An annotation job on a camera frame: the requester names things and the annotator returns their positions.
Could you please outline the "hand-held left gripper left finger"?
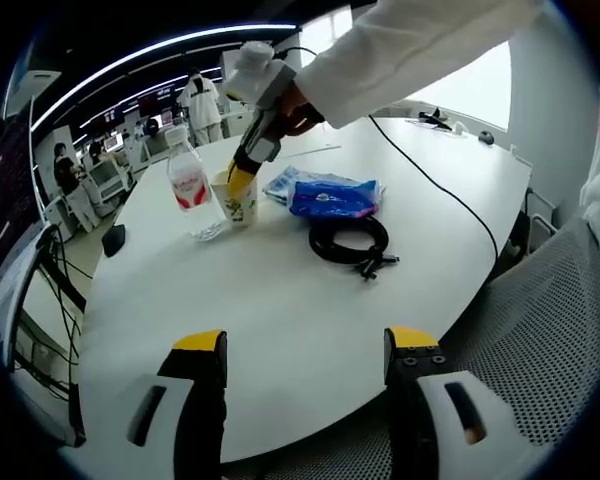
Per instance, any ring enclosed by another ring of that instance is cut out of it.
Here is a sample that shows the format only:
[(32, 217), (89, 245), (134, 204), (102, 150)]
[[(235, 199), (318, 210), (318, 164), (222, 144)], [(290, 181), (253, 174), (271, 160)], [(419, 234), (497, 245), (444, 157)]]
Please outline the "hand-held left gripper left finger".
[(101, 479), (220, 479), (227, 334), (177, 341), (154, 375), (130, 383), (103, 412)]

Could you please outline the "person's right hand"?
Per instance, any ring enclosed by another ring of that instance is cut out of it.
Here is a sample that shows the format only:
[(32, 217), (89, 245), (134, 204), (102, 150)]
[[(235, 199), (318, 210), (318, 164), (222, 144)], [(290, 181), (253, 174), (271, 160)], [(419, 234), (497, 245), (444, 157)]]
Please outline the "person's right hand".
[(283, 115), (287, 136), (299, 136), (325, 121), (325, 118), (306, 99), (295, 82), (291, 82), (281, 94), (278, 103)]

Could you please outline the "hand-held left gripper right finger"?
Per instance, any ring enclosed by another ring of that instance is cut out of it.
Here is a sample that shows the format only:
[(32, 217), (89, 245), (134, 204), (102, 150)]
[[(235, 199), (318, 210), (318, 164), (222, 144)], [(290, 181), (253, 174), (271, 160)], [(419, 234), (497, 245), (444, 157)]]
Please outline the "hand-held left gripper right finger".
[(529, 442), (512, 408), (428, 333), (384, 331), (384, 382), (394, 479), (519, 479)]

